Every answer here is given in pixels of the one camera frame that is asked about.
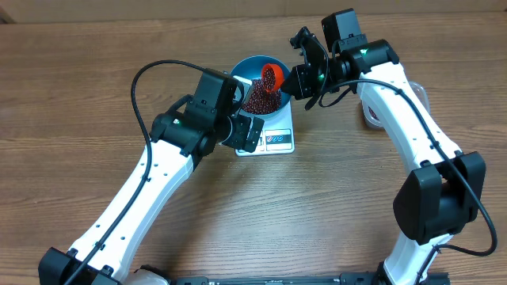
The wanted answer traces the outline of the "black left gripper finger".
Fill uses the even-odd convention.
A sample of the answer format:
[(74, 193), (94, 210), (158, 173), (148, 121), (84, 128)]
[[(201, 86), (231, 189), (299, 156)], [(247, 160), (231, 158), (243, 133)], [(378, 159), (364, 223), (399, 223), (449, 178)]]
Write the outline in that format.
[(251, 128), (246, 137), (246, 142), (243, 147), (243, 150), (249, 153), (253, 153), (257, 149), (257, 145), (259, 139), (261, 137), (262, 128), (264, 126), (265, 121), (259, 119), (258, 117), (254, 117), (252, 120)]
[(253, 146), (249, 140), (251, 121), (250, 117), (243, 115), (231, 118), (231, 133), (222, 144), (230, 148), (251, 148)]

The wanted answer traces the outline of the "red plastic measuring scoop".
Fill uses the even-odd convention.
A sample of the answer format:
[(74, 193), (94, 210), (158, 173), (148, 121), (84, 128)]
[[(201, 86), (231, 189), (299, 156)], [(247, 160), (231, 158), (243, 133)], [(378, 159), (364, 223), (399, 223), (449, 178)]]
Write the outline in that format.
[(276, 92), (284, 82), (284, 72), (275, 63), (267, 63), (261, 70), (261, 82), (268, 93)]

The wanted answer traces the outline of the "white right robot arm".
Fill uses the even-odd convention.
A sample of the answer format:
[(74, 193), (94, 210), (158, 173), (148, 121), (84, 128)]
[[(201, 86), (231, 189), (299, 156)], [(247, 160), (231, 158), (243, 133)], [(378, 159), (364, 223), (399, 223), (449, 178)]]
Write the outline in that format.
[(304, 58), (278, 88), (308, 107), (327, 93), (360, 97), (364, 116), (394, 143), (407, 177), (393, 202), (400, 229), (391, 254), (374, 272), (343, 273), (341, 284), (446, 284), (429, 267), (452, 238), (486, 209), (481, 203), (486, 164), (465, 154), (440, 129), (411, 88), (394, 48), (369, 41), (353, 9), (322, 19), (325, 41), (308, 28), (290, 40)]

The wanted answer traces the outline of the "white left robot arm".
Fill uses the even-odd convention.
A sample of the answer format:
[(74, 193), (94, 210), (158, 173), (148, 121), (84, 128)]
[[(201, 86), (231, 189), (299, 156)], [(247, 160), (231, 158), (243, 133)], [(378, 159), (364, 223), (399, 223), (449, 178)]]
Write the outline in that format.
[(168, 284), (151, 266), (130, 267), (168, 199), (217, 143), (255, 150), (264, 121), (241, 114), (158, 115), (138, 164), (98, 220), (66, 251), (50, 248), (39, 266), (42, 284)]

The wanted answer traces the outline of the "white digital kitchen scale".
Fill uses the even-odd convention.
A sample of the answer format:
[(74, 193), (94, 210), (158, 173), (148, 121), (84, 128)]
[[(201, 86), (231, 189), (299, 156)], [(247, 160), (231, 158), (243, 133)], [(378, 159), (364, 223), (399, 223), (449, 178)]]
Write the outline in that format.
[(239, 157), (274, 154), (290, 154), (295, 150), (292, 107), (285, 104), (278, 111), (267, 115), (256, 115), (265, 121), (257, 148), (253, 153), (236, 150)]

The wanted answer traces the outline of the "red beans in bowl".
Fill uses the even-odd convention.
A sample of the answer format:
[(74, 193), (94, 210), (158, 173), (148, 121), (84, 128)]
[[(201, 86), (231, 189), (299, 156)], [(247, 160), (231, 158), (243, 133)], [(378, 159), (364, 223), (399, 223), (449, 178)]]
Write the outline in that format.
[(252, 83), (253, 92), (250, 94), (250, 99), (242, 106), (242, 110), (254, 115), (267, 115), (276, 112), (281, 106), (281, 92), (268, 93), (261, 79), (254, 79)]

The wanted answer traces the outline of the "teal plastic bowl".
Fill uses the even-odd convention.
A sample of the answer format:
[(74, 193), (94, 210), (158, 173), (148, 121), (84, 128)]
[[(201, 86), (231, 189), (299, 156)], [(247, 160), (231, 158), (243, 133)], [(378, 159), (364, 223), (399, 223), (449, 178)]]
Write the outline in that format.
[[(289, 75), (290, 71), (289, 69), (278, 59), (275, 59), (273, 57), (267, 56), (267, 55), (255, 55), (251, 56), (249, 58), (246, 58), (239, 62), (231, 71), (231, 74), (233, 76), (239, 76), (241, 78), (247, 79), (251, 81), (250, 84), (250, 91), (251, 94), (253, 92), (251, 86), (253, 85), (252, 81), (254, 79), (261, 79), (261, 70), (262, 67), (267, 63), (275, 63), (279, 65), (284, 72), (284, 79)], [(281, 89), (279, 88), (277, 91), (281, 92), (282, 95), (282, 101), (281, 106), (279, 109), (281, 109), (285, 104), (290, 103), (290, 96), (286, 93), (283, 93)], [(247, 96), (246, 101), (243, 103), (245, 104), (250, 99), (250, 95)], [(245, 112), (241, 108), (241, 114), (245, 114), (248, 116), (256, 116), (254, 114), (250, 114), (248, 112)]]

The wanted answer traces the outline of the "clear plastic bean container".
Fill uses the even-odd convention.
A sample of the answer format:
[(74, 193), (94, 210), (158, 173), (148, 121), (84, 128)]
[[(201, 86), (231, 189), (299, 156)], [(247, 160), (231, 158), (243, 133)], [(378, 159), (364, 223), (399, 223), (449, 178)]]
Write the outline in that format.
[[(427, 96), (425, 88), (421, 84), (419, 84), (417, 82), (409, 82), (409, 85), (410, 85), (410, 88), (413, 90), (414, 94), (419, 99), (419, 101), (425, 107), (426, 111), (428, 113), (431, 113), (430, 103), (429, 103), (429, 99), (428, 99), (428, 96)], [(366, 103), (364, 103), (364, 102), (361, 102), (361, 105), (362, 105), (362, 109), (363, 109), (365, 123), (370, 128), (373, 128), (373, 129), (383, 129), (383, 125), (380, 123), (379, 120), (372, 119), (372, 117), (371, 117), (371, 115), (370, 115), (370, 113), (368, 111), (368, 107), (369, 106)]]

